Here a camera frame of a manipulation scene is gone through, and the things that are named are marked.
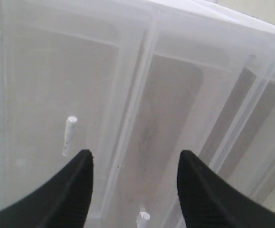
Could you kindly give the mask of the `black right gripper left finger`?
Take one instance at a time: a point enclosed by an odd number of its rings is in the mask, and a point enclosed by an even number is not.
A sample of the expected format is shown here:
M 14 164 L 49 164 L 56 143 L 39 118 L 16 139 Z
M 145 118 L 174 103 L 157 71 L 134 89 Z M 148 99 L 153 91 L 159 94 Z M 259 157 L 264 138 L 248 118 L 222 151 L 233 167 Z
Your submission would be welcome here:
M 45 184 L 1 210 L 0 228 L 82 228 L 93 183 L 93 155 L 81 150 Z

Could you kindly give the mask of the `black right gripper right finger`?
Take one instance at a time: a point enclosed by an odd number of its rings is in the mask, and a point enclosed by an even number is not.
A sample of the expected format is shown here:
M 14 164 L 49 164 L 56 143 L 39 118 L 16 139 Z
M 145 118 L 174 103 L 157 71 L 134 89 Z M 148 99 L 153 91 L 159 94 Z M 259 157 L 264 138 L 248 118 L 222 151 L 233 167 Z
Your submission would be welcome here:
M 177 190 L 188 228 L 275 228 L 275 213 L 222 180 L 192 151 L 180 153 Z

